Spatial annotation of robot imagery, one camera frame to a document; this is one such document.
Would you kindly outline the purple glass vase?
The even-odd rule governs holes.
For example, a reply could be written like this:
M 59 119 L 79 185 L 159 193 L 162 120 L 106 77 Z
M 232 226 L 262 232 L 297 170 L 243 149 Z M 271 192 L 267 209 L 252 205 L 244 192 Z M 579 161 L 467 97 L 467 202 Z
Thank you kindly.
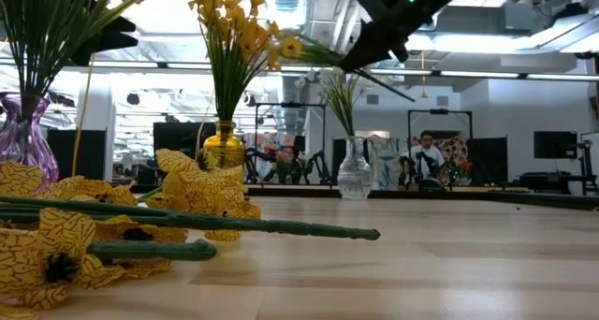
M 40 126 L 49 104 L 43 96 L 0 93 L 0 105 L 7 115 L 0 127 L 0 161 L 38 167 L 43 184 L 59 178 L 57 161 Z

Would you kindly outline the clear glass vase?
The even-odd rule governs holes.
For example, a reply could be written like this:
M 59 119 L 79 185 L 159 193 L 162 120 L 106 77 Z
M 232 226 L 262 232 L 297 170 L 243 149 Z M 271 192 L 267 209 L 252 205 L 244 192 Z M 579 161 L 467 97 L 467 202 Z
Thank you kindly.
M 338 190 L 343 199 L 363 200 L 372 190 L 372 171 L 364 156 L 364 138 L 345 139 L 345 157 L 337 176 Z

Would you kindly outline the yellow glass vase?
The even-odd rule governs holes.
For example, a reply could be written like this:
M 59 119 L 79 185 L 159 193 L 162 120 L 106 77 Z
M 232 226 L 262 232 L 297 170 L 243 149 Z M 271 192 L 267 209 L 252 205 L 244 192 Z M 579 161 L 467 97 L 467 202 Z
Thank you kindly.
M 243 166 L 245 157 L 244 143 L 234 135 L 236 125 L 231 121 L 215 123 L 216 132 L 208 137 L 203 149 L 209 152 L 221 169 Z

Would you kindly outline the pink background flowers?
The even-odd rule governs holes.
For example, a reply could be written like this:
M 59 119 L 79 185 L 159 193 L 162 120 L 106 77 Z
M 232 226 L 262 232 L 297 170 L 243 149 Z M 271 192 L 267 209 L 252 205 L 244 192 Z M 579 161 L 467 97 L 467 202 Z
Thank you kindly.
M 287 146 L 280 149 L 275 154 L 275 171 L 280 184 L 286 184 L 293 181 L 299 174 L 299 164 L 293 147 Z

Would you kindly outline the white column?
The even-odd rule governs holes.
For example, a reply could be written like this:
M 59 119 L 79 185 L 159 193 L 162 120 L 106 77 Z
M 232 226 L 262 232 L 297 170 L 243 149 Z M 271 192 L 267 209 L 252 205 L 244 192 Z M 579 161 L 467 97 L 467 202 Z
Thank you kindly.
M 104 172 L 103 179 L 112 181 L 113 174 L 113 152 L 116 126 L 116 104 L 109 85 L 92 84 L 89 90 L 85 86 L 80 87 L 77 109 L 77 123 L 80 122 L 82 110 L 83 130 L 99 130 L 106 133 L 105 147 L 103 153 Z

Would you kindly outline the thin tan stalk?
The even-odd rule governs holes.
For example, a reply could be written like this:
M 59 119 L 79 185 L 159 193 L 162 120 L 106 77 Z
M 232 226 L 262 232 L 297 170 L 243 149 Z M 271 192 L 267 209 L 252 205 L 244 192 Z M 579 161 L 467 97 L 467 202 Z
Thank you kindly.
M 74 151 L 73 151 L 73 157 L 72 157 L 72 168 L 71 168 L 71 176 L 72 177 L 75 177 L 77 175 L 77 164 L 78 164 L 78 158 L 79 158 L 80 141 L 81 141 L 81 136 L 82 136 L 83 124 L 85 121 L 87 103 L 88 103 L 88 99 L 89 99 L 89 92 L 90 92 L 90 86 L 91 86 L 91 79 L 93 76 L 94 64 L 95 64 L 95 55 L 92 54 L 90 57 L 89 65 L 88 65 L 88 73 L 87 73 L 87 79 L 86 79 L 85 88 L 84 88 L 84 92 L 83 92 L 83 98 L 82 98 L 82 100 L 80 100 L 78 102 L 79 115 L 78 115 L 78 123 L 77 123 L 77 129 L 76 129 L 76 135 L 75 135 L 75 141 L 74 141 Z

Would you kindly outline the black panel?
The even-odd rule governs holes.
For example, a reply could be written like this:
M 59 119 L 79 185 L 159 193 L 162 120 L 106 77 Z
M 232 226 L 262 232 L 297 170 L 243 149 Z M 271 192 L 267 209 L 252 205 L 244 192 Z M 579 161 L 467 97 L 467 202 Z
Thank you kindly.
M 508 181 L 507 138 L 473 138 L 467 146 L 473 185 Z
M 194 158 L 205 140 L 216 134 L 216 124 L 206 123 L 154 123 L 153 148 L 179 151 Z
M 58 164 L 58 180 L 70 177 L 75 152 L 76 130 L 49 130 L 47 141 Z M 103 180 L 106 132 L 82 130 L 78 149 L 76 175 L 85 179 Z

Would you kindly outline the white blue patterned cloth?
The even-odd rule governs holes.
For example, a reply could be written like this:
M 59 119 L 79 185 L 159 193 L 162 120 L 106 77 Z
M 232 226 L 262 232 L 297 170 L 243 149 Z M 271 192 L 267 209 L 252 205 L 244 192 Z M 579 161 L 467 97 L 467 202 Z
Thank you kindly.
M 400 157 L 407 151 L 400 138 L 369 137 L 369 154 L 373 169 L 373 188 L 380 191 L 398 191 L 400 185 Z

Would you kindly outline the person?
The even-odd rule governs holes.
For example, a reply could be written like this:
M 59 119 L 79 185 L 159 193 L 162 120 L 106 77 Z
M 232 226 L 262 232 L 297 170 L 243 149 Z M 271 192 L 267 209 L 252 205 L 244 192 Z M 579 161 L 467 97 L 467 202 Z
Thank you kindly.
M 420 134 L 419 143 L 405 154 L 413 163 L 411 175 L 420 191 L 438 191 L 443 185 L 439 180 L 445 159 L 433 144 L 433 135 L 429 130 Z

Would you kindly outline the black monitor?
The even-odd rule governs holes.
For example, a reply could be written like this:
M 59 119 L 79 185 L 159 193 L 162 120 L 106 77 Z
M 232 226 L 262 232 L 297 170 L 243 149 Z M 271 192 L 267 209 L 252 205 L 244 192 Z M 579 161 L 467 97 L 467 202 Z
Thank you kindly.
M 538 159 L 575 159 L 577 133 L 568 131 L 535 131 L 533 156 Z

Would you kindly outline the black background desk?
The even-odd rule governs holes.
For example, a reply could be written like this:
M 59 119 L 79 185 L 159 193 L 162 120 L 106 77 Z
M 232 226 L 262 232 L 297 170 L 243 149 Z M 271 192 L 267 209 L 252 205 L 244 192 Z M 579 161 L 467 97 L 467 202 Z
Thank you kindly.
M 571 195 L 569 182 L 580 182 L 582 195 L 599 193 L 596 175 L 573 175 L 568 172 L 528 172 L 519 175 L 518 184 L 534 192 L 555 191 L 562 195 Z

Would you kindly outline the black metal frame stand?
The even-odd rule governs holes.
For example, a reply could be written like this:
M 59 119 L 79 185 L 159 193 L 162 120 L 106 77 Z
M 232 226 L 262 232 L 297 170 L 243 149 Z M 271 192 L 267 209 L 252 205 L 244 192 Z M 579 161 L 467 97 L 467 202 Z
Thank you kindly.
M 414 113 L 425 113 L 430 115 L 459 115 L 464 114 L 468 116 L 468 139 L 474 138 L 474 128 L 473 128 L 473 112 L 471 110 L 451 110 L 451 109 L 409 109 L 407 110 L 407 125 L 408 125 L 408 138 L 412 137 L 412 120 L 411 117 Z
M 326 124 L 327 124 L 327 116 L 326 116 L 326 105 L 323 104 L 311 104 L 311 103 L 298 103 L 298 102 L 282 102 L 282 103 L 256 103 L 255 106 L 255 137 L 254 137 L 254 147 L 246 149 L 246 159 L 250 161 L 250 164 L 255 167 L 256 160 L 261 158 L 265 161 L 274 162 L 275 157 L 272 155 L 265 154 L 260 152 L 257 148 L 257 135 L 258 135 L 258 126 L 262 123 L 262 119 L 266 117 L 266 114 L 259 114 L 259 108 L 261 106 L 267 106 L 267 111 L 271 110 L 273 107 L 280 107 L 282 109 L 302 109 L 302 108 L 320 108 L 322 110 L 322 117 L 320 119 L 322 123 L 322 142 L 321 142 L 321 150 L 311 156 L 308 162 L 312 162 L 316 165 L 316 169 L 320 178 L 320 185 L 326 185 L 331 187 L 331 174 L 329 172 L 329 168 L 327 166 L 325 150 L 326 150 Z

